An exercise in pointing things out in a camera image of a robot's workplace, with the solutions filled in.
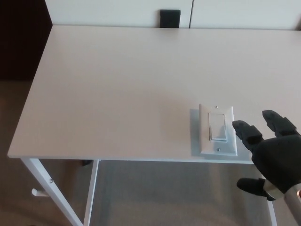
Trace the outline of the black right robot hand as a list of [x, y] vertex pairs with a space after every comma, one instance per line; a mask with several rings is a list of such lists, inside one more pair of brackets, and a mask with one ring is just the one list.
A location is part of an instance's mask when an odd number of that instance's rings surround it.
[[232, 126], [237, 137], [252, 154], [251, 159], [263, 178], [240, 178], [237, 187], [245, 192], [274, 201], [301, 182], [301, 135], [286, 117], [273, 110], [262, 111], [274, 138], [263, 139], [262, 133], [245, 121]]

